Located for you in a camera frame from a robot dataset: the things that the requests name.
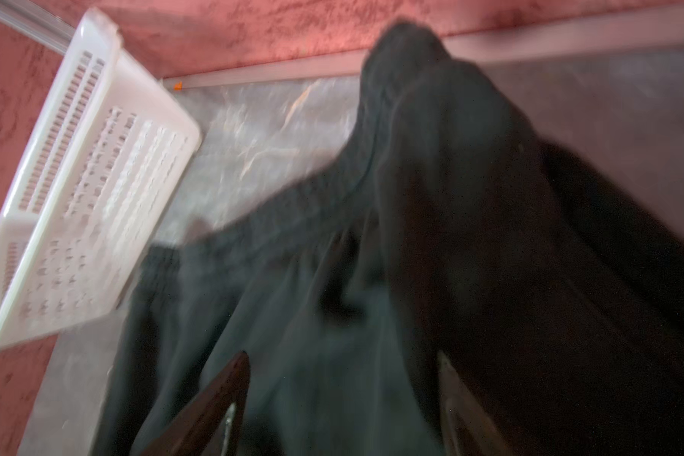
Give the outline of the white perforated plastic basket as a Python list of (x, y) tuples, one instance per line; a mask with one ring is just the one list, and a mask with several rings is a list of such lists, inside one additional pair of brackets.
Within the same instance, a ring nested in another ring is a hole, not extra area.
[(104, 317), (201, 145), (189, 113), (83, 16), (0, 213), (0, 350)]

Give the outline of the black shorts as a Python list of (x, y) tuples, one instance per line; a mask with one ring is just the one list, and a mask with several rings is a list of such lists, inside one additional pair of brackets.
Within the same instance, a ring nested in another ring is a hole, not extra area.
[(684, 455), (684, 244), (400, 22), (325, 169), (147, 251), (95, 455), (244, 351), (237, 455), (446, 455), (443, 352), (516, 455)]

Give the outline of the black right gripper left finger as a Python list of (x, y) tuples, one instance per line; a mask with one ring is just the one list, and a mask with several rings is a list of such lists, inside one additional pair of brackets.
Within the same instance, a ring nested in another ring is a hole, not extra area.
[(222, 371), (170, 423), (144, 455), (234, 455), (250, 387), (251, 366), (245, 351)]

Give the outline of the aluminium left corner post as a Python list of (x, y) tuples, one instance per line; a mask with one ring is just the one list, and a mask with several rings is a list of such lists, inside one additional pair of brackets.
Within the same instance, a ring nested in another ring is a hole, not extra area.
[(65, 55), (75, 28), (32, 1), (0, 0), (0, 23)]

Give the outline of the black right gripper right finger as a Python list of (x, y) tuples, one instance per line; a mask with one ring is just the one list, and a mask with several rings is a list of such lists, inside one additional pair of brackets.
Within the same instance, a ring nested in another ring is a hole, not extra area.
[(514, 455), (492, 418), (448, 357), (437, 353), (440, 428), (448, 456)]

